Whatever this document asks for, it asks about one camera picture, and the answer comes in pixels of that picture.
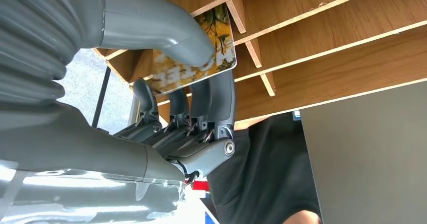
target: screw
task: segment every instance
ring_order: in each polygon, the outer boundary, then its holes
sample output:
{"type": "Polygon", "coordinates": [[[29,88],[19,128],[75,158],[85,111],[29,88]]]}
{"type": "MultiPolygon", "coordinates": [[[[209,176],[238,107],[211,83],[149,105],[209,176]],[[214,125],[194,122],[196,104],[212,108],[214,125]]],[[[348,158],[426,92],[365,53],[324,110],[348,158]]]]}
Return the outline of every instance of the screw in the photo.
{"type": "Polygon", "coordinates": [[[226,144],[224,145],[224,153],[227,156],[231,156],[234,154],[234,142],[232,142],[232,141],[226,142],[226,144]]]}
{"type": "Polygon", "coordinates": [[[153,125],[153,132],[156,133],[158,131],[162,130],[162,127],[159,125],[153,125]]]}

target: floor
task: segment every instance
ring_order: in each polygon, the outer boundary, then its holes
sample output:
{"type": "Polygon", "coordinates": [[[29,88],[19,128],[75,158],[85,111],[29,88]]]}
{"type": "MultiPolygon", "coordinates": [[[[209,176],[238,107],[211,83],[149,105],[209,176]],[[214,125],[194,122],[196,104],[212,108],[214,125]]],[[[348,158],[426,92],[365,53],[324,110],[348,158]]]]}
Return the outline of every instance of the floor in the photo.
{"type": "MultiPolygon", "coordinates": [[[[65,88],[59,101],[77,107],[92,124],[104,79],[105,60],[92,49],[81,49],[67,66],[65,78],[58,81],[65,88]]],[[[133,94],[127,84],[110,74],[98,127],[114,134],[127,127],[133,94]]]]}

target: wooden cubby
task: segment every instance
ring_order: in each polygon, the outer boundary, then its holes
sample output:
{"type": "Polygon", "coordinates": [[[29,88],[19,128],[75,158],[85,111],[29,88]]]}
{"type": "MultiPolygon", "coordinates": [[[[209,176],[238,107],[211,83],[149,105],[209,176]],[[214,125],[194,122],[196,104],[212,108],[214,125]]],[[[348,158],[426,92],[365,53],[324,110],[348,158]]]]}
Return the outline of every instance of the wooden cubby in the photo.
{"type": "MultiPolygon", "coordinates": [[[[237,124],[427,80],[427,0],[169,1],[192,16],[227,4],[237,124]]],[[[129,84],[152,77],[152,50],[97,51],[129,84]]]]}

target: black shirt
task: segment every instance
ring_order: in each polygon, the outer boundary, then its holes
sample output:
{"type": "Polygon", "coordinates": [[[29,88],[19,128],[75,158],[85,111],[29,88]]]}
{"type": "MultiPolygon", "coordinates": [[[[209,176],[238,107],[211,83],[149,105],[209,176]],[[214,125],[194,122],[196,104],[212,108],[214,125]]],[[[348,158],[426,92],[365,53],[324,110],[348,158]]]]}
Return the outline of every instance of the black shirt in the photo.
{"type": "Polygon", "coordinates": [[[307,146],[292,114],[235,132],[234,155],[208,177],[221,224],[283,223],[300,210],[320,216],[307,146]]]}

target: card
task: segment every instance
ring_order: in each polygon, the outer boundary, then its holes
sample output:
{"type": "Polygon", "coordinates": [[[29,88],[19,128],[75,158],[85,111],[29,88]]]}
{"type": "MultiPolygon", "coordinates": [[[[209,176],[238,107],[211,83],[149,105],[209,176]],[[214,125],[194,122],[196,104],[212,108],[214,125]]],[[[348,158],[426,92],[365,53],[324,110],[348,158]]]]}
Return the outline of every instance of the card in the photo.
{"type": "Polygon", "coordinates": [[[202,67],[174,61],[160,50],[153,50],[153,78],[148,80],[153,93],[168,94],[236,67],[236,54],[226,4],[194,18],[209,36],[215,52],[202,67]]]}

